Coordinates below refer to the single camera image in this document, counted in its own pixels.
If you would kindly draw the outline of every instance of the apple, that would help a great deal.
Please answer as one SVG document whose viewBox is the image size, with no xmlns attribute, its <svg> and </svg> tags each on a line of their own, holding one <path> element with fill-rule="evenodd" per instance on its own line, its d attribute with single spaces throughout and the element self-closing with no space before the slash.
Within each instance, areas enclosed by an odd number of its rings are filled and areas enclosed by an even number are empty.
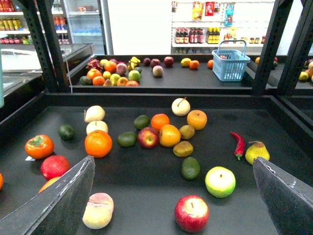
<svg viewBox="0 0 313 235">
<path fill-rule="evenodd" d="M 189 195 L 178 200 L 174 215 L 181 229 L 197 233 L 204 229 L 209 220 L 209 207 L 199 196 Z"/>
<path fill-rule="evenodd" d="M 170 68 L 174 64 L 174 59 L 172 56 L 166 56 L 164 58 L 164 64 L 167 68 Z"/>
<path fill-rule="evenodd" d="M 177 98 L 172 103 L 172 111 L 179 117 L 185 116 L 190 111 L 190 103 L 185 98 Z"/>
<path fill-rule="evenodd" d="M 141 129 L 137 136 L 139 144 L 144 148 L 153 148 L 159 143 L 158 132 L 152 127 Z"/>
<path fill-rule="evenodd" d="M 152 59 L 150 62 L 150 66 L 153 69 L 154 66 L 161 65 L 161 61 L 159 59 Z"/>
<path fill-rule="evenodd" d="M 236 178 L 230 170 L 222 166 L 216 166 L 207 172 L 205 185 L 209 193 L 213 196 L 224 198 L 234 191 Z"/>
</svg>

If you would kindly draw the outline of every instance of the packaged snack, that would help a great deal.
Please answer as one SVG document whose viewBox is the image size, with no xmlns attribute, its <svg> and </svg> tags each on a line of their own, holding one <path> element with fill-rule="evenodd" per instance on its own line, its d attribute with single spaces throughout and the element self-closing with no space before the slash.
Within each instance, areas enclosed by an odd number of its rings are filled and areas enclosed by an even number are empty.
<svg viewBox="0 0 313 235">
<path fill-rule="evenodd" d="M 200 1 L 194 1 L 192 8 L 192 20 L 200 21 L 203 14 L 203 3 Z"/>
</svg>

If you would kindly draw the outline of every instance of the red apple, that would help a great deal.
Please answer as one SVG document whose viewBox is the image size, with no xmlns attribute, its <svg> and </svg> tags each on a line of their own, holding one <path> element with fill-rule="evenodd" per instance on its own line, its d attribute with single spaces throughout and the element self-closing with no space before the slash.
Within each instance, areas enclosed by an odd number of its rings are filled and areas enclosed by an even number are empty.
<svg viewBox="0 0 313 235">
<path fill-rule="evenodd" d="M 170 68 L 174 64 L 174 58 L 171 56 L 166 56 L 164 58 L 164 64 L 167 68 Z"/>
<path fill-rule="evenodd" d="M 158 132 L 152 127 L 141 129 L 137 136 L 139 144 L 144 148 L 153 148 L 159 143 Z"/>
<path fill-rule="evenodd" d="M 177 224 L 188 233 L 200 232 L 209 220 L 209 207 L 197 195 L 189 195 L 178 200 L 174 215 Z"/>
<path fill-rule="evenodd" d="M 46 180 L 62 176 L 69 169 L 68 160 L 60 155 L 53 155 L 46 158 L 40 167 L 40 171 Z"/>
<path fill-rule="evenodd" d="M 152 59 L 150 65 L 151 68 L 153 69 L 154 66 L 161 65 L 161 61 L 159 59 Z"/>
</svg>

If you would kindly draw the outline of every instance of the green apple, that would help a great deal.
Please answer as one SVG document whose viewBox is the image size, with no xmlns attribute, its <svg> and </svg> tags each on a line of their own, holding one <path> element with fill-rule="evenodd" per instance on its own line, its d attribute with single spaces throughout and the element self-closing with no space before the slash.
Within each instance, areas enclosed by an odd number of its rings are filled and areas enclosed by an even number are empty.
<svg viewBox="0 0 313 235">
<path fill-rule="evenodd" d="M 218 198 L 227 197 L 235 189 L 235 175 L 222 166 L 216 166 L 207 172 L 205 185 L 209 193 L 213 196 Z"/>
</svg>

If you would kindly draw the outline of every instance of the green fruit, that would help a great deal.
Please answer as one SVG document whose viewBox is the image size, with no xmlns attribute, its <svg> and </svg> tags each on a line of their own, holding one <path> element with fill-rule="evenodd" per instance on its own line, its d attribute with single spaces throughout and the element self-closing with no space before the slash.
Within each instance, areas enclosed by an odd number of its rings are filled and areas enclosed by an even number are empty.
<svg viewBox="0 0 313 235">
<path fill-rule="evenodd" d="M 117 143 L 122 147 L 133 146 L 137 141 L 137 134 L 135 132 L 129 131 L 120 134 L 117 138 Z"/>
<path fill-rule="evenodd" d="M 64 141 L 69 141 L 74 138 L 75 129 L 70 125 L 64 124 L 59 127 L 58 133 L 61 139 Z"/>
<path fill-rule="evenodd" d="M 147 115 L 140 115 L 134 121 L 135 128 L 141 130 L 150 124 L 150 118 Z"/>
<path fill-rule="evenodd" d="M 180 158 L 189 156 L 193 151 L 194 148 L 188 141 L 182 141 L 176 144 L 173 148 L 174 154 Z"/>
<path fill-rule="evenodd" d="M 194 180 L 200 173 L 200 165 L 197 159 L 188 157 L 181 164 L 181 173 L 186 180 Z"/>
<path fill-rule="evenodd" d="M 88 78 L 87 76 L 82 76 L 79 79 L 80 84 L 82 84 L 83 86 L 89 86 L 92 85 L 92 80 L 90 78 Z"/>
</svg>

